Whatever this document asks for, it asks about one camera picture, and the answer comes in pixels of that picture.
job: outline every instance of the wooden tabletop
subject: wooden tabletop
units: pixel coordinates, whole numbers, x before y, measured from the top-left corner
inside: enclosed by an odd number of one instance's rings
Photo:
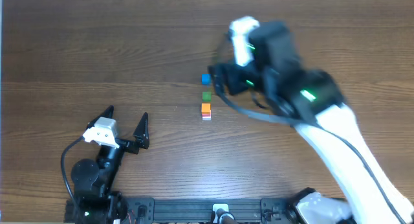
[[[149,113],[149,149],[126,155],[116,178],[126,196],[285,197],[309,186],[343,197],[293,129],[216,96],[201,120],[201,74],[245,15],[287,22],[305,65],[335,77],[383,170],[414,200],[414,0],[3,1],[3,221],[63,220],[61,153],[110,104],[125,138]],[[254,107],[248,94],[235,100]],[[98,150],[75,146],[67,172]]]

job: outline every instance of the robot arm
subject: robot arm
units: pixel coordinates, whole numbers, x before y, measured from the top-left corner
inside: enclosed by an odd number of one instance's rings
[[[369,151],[339,88],[327,73],[302,68],[283,22],[260,25],[252,17],[243,17],[232,22],[229,33],[236,64],[209,68],[216,93],[251,118],[295,128],[324,161],[347,198],[349,206],[345,207],[337,202],[329,205],[317,198],[320,194],[303,197],[296,205],[302,220],[336,223],[351,211],[357,223],[411,223],[413,205],[391,184]],[[230,95],[247,89],[264,94],[276,116],[237,107],[225,98],[223,84]]]

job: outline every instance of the green light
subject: green light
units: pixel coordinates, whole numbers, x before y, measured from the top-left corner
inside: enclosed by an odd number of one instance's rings
[[[246,80],[246,83],[247,83],[247,85],[249,85],[249,86],[254,86],[254,83],[253,83],[253,82],[251,82],[251,81],[249,81],[249,80]]]
[[[310,94],[307,90],[301,90],[300,93],[311,102],[315,101],[316,99],[316,97]]]
[[[247,47],[249,47],[252,50],[256,50],[256,48],[253,45],[249,44],[249,43],[247,44]]]

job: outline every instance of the wood grain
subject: wood grain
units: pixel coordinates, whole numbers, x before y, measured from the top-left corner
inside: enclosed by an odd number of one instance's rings
[[[414,0],[4,0],[3,13],[3,221],[62,221],[61,152],[109,104],[124,137],[150,118],[150,148],[118,173],[127,196],[281,197],[310,186],[342,197],[292,129],[215,96],[212,121],[201,121],[201,74],[245,15],[287,22],[305,64],[335,77],[384,171],[414,200]],[[67,170],[97,151],[79,144]]]

